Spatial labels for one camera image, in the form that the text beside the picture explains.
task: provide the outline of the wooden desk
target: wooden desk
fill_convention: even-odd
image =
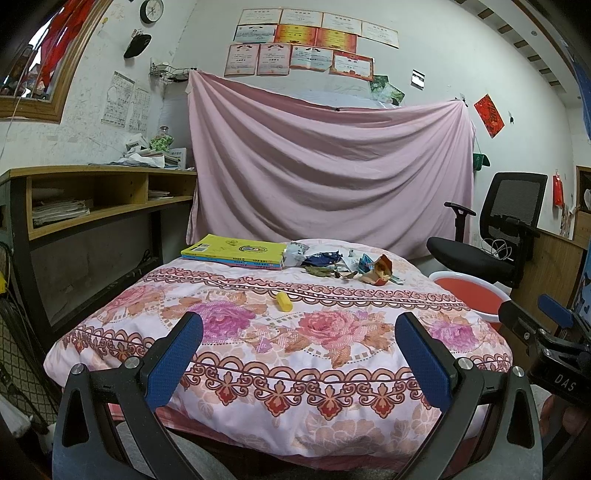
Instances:
[[[533,258],[525,264],[523,279],[519,288],[511,291],[511,299],[554,332],[556,324],[539,310],[538,297],[546,293],[562,306],[570,307],[579,285],[586,251],[580,240],[575,242],[544,230],[538,231],[540,237],[534,241]],[[513,351],[514,362],[528,368],[530,361],[525,346],[504,326],[500,333]]]
[[[53,343],[150,270],[163,263],[160,210],[193,199],[196,173],[114,166],[14,168],[0,177],[0,241],[13,251],[14,280],[34,333],[47,352]],[[61,196],[91,200],[90,214],[35,227],[33,193],[59,189]],[[148,200],[148,189],[172,197]],[[151,256],[51,325],[39,293],[31,251],[75,233],[139,214],[150,215]]]

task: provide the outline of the gray pants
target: gray pants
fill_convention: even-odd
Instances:
[[[127,422],[117,425],[117,432],[119,433],[121,442],[123,443],[125,451],[127,452],[129,460],[134,468],[148,476],[154,477],[150,471],[150,467],[148,467],[144,457],[139,452],[139,448],[135,443],[133,435],[129,431]],[[174,443],[177,444],[179,450],[181,450],[189,463],[193,465],[193,468],[199,472],[199,475],[201,475],[204,480],[236,480],[236,478],[230,473],[230,470],[228,470],[213,455],[194,443],[175,435],[171,431],[168,431],[168,434],[174,440]]]

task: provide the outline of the floral comforter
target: floral comforter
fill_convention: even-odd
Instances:
[[[373,258],[387,254],[404,285],[177,259],[59,340],[45,370],[65,385],[78,362],[117,367],[143,355],[191,310],[203,319],[203,343],[160,413],[169,426],[292,460],[371,455],[400,467],[440,412],[426,402],[396,344],[398,315],[413,312],[454,356],[481,368],[508,370],[511,351],[486,322],[406,260],[347,242],[303,242],[309,253],[354,248]],[[292,299],[291,312],[277,308],[279,291]],[[482,415],[475,418],[469,434],[481,421]]]

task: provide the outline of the black office chair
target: black office chair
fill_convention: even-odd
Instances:
[[[504,240],[511,253],[506,260],[499,260],[480,248],[464,244],[466,216],[476,213],[457,203],[446,202],[456,214],[456,239],[432,236],[427,240],[427,249],[433,257],[447,268],[473,275],[490,283],[517,288],[523,277],[523,267],[533,253],[536,230],[547,175],[538,173],[497,173],[480,213],[480,236],[489,244],[496,239]]]

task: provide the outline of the wire basket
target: wire basket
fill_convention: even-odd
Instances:
[[[189,79],[189,72],[196,68],[175,69],[165,63],[150,65],[150,76],[161,79],[164,83],[186,82]]]

